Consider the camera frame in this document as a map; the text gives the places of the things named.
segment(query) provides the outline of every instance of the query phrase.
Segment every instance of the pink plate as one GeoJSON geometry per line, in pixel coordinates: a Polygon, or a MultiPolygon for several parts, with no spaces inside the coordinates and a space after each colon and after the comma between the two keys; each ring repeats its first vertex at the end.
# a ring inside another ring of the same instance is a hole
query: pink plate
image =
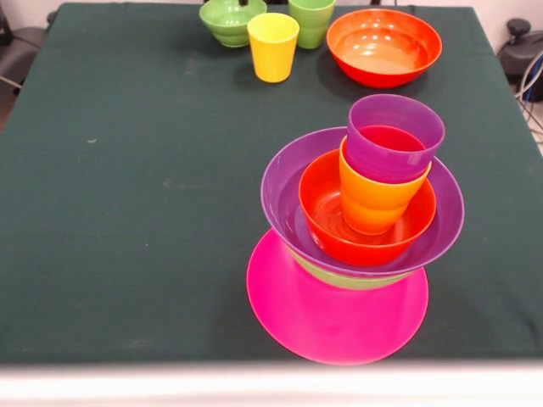
{"type": "Polygon", "coordinates": [[[415,335],[428,306],[422,267],[372,291],[336,288],[299,267],[273,230],[251,255],[247,292],[271,337],[303,358],[330,365],[361,365],[393,354],[415,335]]]}

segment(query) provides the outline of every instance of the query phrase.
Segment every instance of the purple bowl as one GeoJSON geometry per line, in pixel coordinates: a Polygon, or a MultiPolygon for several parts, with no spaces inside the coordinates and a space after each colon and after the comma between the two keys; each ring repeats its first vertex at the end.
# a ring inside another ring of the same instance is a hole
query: purple bowl
{"type": "Polygon", "coordinates": [[[325,270],[347,276],[394,276],[436,260],[455,242],[464,221],[460,187],[438,159],[434,159],[428,174],[438,203],[434,222],[398,259],[373,267],[347,265],[315,245],[299,206],[299,179],[314,159],[339,148],[345,132],[346,127],[312,132],[291,142],[271,160],[260,189],[262,208],[271,227],[295,253],[325,270]]]}

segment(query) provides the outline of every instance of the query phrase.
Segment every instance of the table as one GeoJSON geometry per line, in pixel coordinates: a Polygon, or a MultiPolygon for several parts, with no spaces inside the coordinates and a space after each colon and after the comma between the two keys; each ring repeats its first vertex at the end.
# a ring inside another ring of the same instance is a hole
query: table
{"type": "MultiPolygon", "coordinates": [[[[540,153],[473,10],[407,11],[444,52],[393,92],[442,116],[467,215],[427,268],[421,330],[391,359],[541,357],[540,153]]],[[[63,5],[0,146],[0,363],[299,360],[245,292],[269,227],[260,178],[373,92],[326,47],[263,83],[197,6],[63,5]]]]}

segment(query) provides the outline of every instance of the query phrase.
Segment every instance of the orange bowl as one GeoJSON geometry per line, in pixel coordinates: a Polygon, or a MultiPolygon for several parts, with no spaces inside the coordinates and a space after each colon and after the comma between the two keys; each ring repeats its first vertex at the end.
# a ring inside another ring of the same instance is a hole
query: orange bowl
{"type": "Polygon", "coordinates": [[[406,211],[382,235],[363,235],[344,221],[339,180],[339,150],[307,166],[299,180],[299,201],[315,244],[349,265],[388,263],[403,254],[432,224],[437,201],[430,181],[412,198],[406,211]]]}
{"type": "Polygon", "coordinates": [[[386,8],[339,17],[328,29],[327,44],[346,75],[377,89],[413,81],[437,61],[443,47],[430,24],[386,8]]]}

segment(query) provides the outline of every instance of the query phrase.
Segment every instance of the green cup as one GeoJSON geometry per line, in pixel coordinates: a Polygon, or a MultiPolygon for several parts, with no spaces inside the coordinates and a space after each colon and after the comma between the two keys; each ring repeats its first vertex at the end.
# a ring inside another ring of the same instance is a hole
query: green cup
{"type": "Polygon", "coordinates": [[[298,47],[320,47],[332,18],[336,0],[288,0],[290,15],[298,21],[298,47]]]}

